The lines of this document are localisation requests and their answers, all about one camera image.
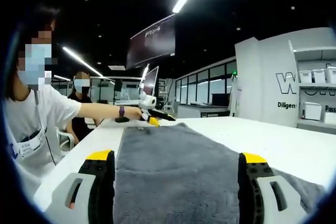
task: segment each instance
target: shelf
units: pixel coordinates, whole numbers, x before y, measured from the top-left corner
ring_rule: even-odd
[[[297,61],[336,60],[336,47],[314,47],[293,50]]]
[[[302,89],[336,90],[336,84],[334,83],[299,83],[299,87]]]
[[[328,124],[328,123],[323,123],[323,122],[314,121],[314,120],[299,119],[298,124],[304,124],[304,125],[310,125],[310,126],[316,126],[316,127],[322,127],[322,128],[328,128],[328,129],[335,129],[336,130],[336,124]]]

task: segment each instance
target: hand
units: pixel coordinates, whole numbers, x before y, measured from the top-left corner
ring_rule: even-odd
[[[142,111],[137,107],[125,107],[125,117],[130,120],[139,120],[141,118]]]

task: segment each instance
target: glass window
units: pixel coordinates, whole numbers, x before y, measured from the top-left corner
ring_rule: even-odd
[[[121,92],[119,94],[120,100],[138,100],[139,99],[139,86],[140,82],[123,81]]]
[[[225,75],[225,65],[210,69],[210,78]]]
[[[189,84],[196,82],[196,75],[194,74],[193,76],[189,76]]]
[[[188,104],[196,102],[196,82],[188,86]]]
[[[198,81],[207,80],[209,78],[208,70],[198,73],[197,75],[198,75]]]
[[[237,71],[237,62],[233,61],[228,64],[226,64],[226,73],[227,74],[232,74],[233,71]]]
[[[196,75],[189,76],[188,104],[196,102]]]
[[[197,74],[197,103],[208,103],[208,70]]]
[[[51,85],[54,87],[54,89],[59,91],[59,82],[53,82]]]
[[[197,84],[197,103],[208,103],[208,81],[201,81]]]
[[[72,93],[72,81],[68,81],[67,83],[67,96],[71,95]]]
[[[226,79],[226,93],[230,94],[232,89],[232,79],[228,78]]]
[[[92,102],[98,102],[99,100],[99,85],[100,79],[91,79],[91,92],[89,94]]]
[[[68,88],[68,83],[66,81],[60,82],[59,83],[59,92],[62,95],[67,95],[67,88]]]
[[[212,103],[213,94],[225,94],[225,79],[210,81],[210,103]]]
[[[114,85],[110,81],[101,81],[100,83],[100,100],[106,100],[113,103]]]
[[[176,101],[179,102],[181,98],[181,80],[176,82]]]
[[[182,86],[181,86],[181,103],[186,104],[187,103],[187,83],[188,78],[182,79]]]

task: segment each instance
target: black hair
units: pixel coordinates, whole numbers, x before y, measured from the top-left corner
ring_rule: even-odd
[[[20,52],[25,51],[26,44],[32,43],[32,38],[38,38],[39,31],[51,30],[51,23],[56,21],[58,13],[58,9],[40,5],[29,12],[25,19],[18,24],[9,47],[5,68],[5,98],[16,101],[13,85]]]

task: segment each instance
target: black ceiling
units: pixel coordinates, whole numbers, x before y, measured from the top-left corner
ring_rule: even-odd
[[[62,46],[76,51],[105,76],[140,76],[142,69],[111,71],[108,65],[125,66],[129,38],[172,14],[177,2],[17,1],[24,1],[24,6],[44,2],[61,8],[53,37],[53,57],[58,58],[54,74],[68,78],[84,68],[72,60]],[[294,30],[330,26],[333,3],[334,0],[189,0],[177,14],[175,56],[156,63],[160,65],[159,75],[177,78],[232,57],[234,45],[250,37],[264,39]]]

